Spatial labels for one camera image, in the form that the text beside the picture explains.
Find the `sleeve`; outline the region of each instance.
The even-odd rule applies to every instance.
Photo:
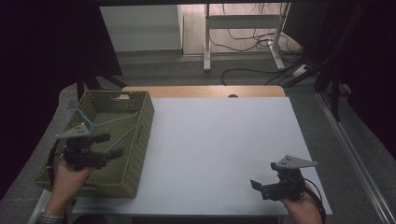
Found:
[[[64,224],[64,217],[41,213],[35,224]]]

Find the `white tabletop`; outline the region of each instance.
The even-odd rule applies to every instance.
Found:
[[[279,181],[270,162],[311,160],[287,97],[152,98],[155,113],[135,199],[80,198],[74,213],[281,216],[250,186]],[[332,211],[315,168],[302,169]]]

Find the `wall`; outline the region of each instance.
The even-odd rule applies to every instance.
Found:
[[[181,49],[177,5],[100,9],[116,52]]]

